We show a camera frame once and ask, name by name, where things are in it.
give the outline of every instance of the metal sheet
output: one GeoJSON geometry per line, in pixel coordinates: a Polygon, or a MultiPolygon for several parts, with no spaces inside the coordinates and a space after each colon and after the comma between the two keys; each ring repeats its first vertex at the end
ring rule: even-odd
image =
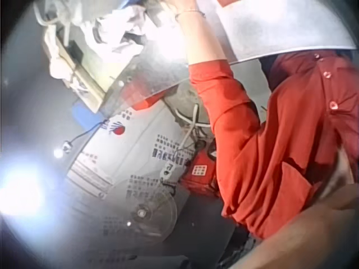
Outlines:
{"type": "MultiPolygon", "coordinates": [[[[357,29],[356,22],[346,25],[329,1],[241,0],[224,8],[216,0],[198,2],[232,64],[305,49],[356,48],[348,29],[357,29]]],[[[115,80],[102,107],[104,115],[188,79],[178,26],[167,21],[162,37],[149,43],[115,80]]]]}

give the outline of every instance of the wrist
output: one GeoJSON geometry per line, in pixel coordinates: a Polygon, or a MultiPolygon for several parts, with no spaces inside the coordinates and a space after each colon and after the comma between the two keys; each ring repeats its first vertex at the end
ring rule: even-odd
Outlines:
{"type": "Polygon", "coordinates": [[[186,12],[187,10],[199,10],[197,3],[186,3],[183,6],[177,6],[177,14],[186,12]]]}
{"type": "Polygon", "coordinates": [[[182,13],[178,13],[175,16],[177,22],[191,18],[205,18],[206,15],[200,10],[185,10],[182,13]]]}

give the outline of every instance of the logo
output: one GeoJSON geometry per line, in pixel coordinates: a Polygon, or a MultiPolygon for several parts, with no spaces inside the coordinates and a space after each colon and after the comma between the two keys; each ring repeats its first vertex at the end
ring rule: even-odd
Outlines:
{"type": "Polygon", "coordinates": [[[115,135],[120,136],[125,132],[126,127],[121,122],[114,122],[109,126],[108,129],[110,133],[112,132],[115,135]]]}

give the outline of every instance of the blue object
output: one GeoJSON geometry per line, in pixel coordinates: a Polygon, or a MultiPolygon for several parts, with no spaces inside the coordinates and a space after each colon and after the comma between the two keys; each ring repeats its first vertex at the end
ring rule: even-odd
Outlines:
{"type": "Polygon", "coordinates": [[[71,112],[73,118],[84,130],[89,130],[105,120],[101,112],[93,113],[81,100],[74,103],[71,112]]]}
{"type": "Polygon", "coordinates": [[[123,9],[127,6],[130,6],[132,4],[137,4],[140,0],[125,0],[121,3],[121,5],[119,6],[119,9],[123,9]]]}

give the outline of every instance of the bracelet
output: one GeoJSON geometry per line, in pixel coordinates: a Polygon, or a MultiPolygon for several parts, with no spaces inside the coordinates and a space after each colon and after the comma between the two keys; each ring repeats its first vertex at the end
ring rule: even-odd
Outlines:
{"type": "Polygon", "coordinates": [[[206,17],[206,14],[204,14],[204,13],[203,13],[202,11],[200,11],[200,10],[185,10],[185,11],[182,11],[181,13],[176,14],[176,15],[174,16],[174,19],[175,19],[176,21],[178,21],[178,17],[179,17],[180,15],[182,15],[183,13],[188,13],[188,12],[197,12],[197,13],[199,13],[200,15],[202,15],[203,18],[206,17]]]}

